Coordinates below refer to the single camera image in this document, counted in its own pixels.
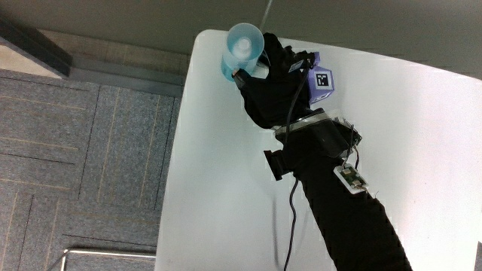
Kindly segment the person's right hand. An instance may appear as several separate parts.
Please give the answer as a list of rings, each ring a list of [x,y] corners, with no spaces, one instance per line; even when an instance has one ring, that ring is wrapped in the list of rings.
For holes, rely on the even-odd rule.
[[[295,53],[291,47],[283,47],[272,33],[263,34],[263,38],[264,55],[260,61],[268,67],[268,76],[256,78],[244,69],[232,74],[247,114],[263,129],[284,126],[314,114],[309,105],[308,85],[314,54]]]

